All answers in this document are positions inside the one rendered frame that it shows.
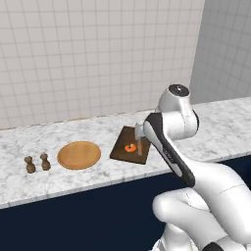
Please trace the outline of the dark brown square plate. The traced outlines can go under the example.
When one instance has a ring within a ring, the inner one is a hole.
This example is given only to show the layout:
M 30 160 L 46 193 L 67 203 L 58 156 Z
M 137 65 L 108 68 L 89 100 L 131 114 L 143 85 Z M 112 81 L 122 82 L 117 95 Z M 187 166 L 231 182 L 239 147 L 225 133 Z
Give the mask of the dark brown square plate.
M 137 154 L 137 140 L 134 136 L 134 128 L 132 126 L 124 126 L 110 154 L 110 158 L 114 160 L 145 165 L 148 157 L 148 152 L 151 143 L 143 138 L 143 153 L 142 156 Z M 133 143 L 136 146 L 136 151 L 128 153 L 125 151 L 125 146 Z

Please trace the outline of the round wooden cutting board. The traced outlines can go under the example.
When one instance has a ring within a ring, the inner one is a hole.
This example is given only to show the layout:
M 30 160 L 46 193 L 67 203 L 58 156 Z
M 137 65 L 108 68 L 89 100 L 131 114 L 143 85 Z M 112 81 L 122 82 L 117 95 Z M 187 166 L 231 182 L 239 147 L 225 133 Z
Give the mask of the round wooden cutting board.
M 57 155 L 58 163 L 69 170 L 83 170 L 95 165 L 101 157 L 98 145 L 89 141 L 75 141 L 65 145 Z

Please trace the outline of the navy blue cabinet front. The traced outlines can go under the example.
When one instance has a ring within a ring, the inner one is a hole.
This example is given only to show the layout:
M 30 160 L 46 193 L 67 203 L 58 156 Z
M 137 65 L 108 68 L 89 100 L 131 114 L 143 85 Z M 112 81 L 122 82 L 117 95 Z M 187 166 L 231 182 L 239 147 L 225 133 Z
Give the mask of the navy blue cabinet front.
M 0 209 L 0 251 L 149 251 L 153 198 L 184 187 L 164 174 Z

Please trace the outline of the brown wooden shaker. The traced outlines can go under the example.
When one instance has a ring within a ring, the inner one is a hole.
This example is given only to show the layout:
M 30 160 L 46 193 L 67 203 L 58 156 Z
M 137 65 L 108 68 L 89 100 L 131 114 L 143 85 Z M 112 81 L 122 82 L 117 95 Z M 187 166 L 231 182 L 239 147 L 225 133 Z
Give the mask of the brown wooden shaker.
M 51 169 L 50 162 L 48 161 L 48 155 L 46 153 L 42 153 L 40 155 L 40 159 L 42 161 L 41 167 L 43 171 L 49 171 Z
M 31 156 L 26 156 L 25 157 L 25 162 L 26 162 L 26 170 L 29 174 L 33 174 L 36 171 L 35 165 L 32 162 L 32 157 Z

